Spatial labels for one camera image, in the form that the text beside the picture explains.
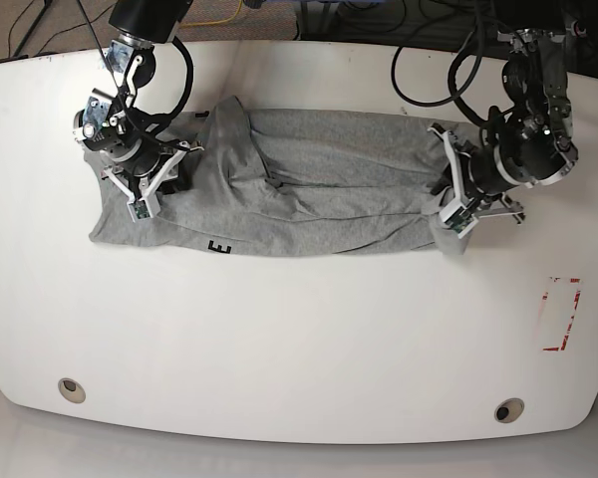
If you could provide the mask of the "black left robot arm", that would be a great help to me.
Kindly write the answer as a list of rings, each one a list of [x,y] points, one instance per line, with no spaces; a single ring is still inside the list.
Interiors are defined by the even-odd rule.
[[[431,194],[452,197],[439,211],[441,225],[459,236],[466,235],[484,217],[508,215],[517,223],[525,219],[523,207],[508,192],[516,187],[550,185],[564,178],[576,165],[571,102],[567,97],[565,27],[557,7],[538,10],[528,19],[527,7],[506,8],[492,2],[487,15],[481,1],[468,8],[474,27],[448,69],[446,98],[424,102],[396,94],[420,108],[455,104],[478,128],[477,144],[460,141],[450,130],[435,123],[429,130],[443,144],[448,166]],[[484,58],[485,27],[497,28],[497,39],[510,47],[501,72],[505,93],[512,105],[492,106],[485,118],[463,99]]]

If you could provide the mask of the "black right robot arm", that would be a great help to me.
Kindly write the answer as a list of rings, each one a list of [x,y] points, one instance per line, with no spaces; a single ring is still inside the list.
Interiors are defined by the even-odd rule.
[[[179,161],[192,147],[159,137],[183,111],[192,91],[192,57],[176,36],[191,5],[190,1],[116,2],[109,23],[120,36],[100,52],[115,91],[108,95],[92,90],[87,105],[75,117],[74,134],[93,157],[96,173],[112,181],[133,203],[154,180],[161,181],[155,188],[160,194],[191,188],[189,173]],[[149,114],[136,107],[136,100],[140,89],[153,79],[154,46],[167,43],[184,60],[183,91],[170,112]]]

